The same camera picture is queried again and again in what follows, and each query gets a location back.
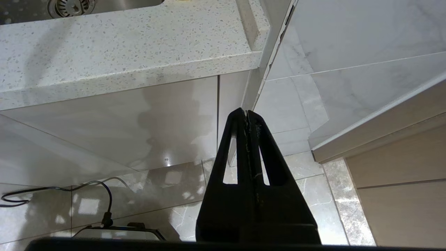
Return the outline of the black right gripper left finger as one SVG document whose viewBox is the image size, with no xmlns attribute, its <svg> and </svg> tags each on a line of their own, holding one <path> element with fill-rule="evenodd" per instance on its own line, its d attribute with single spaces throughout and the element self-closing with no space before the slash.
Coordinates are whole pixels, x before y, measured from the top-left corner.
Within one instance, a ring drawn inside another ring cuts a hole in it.
<svg viewBox="0 0 446 251">
<path fill-rule="evenodd" d="M 236 137 L 237 184 L 225 184 L 231 139 Z M 254 149 L 250 122 L 242 108 L 227 118 L 217 156 L 196 222 L 196 238 L 205 242 L 259 241 L 258 198 L 255 176 L 259 150 Z"/>
</svg>

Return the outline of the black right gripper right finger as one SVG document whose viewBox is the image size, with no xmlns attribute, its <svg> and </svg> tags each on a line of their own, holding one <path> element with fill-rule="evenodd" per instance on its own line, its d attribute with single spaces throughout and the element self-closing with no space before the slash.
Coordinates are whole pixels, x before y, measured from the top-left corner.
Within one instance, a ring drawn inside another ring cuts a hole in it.
<svg viewBox="0 0 446 251">
<path fill-rule="evenodd" d="M 255 235 L 265 242 L 321 244 L 317 223 L 265 120 L 247 112 Z"/>
</svg>

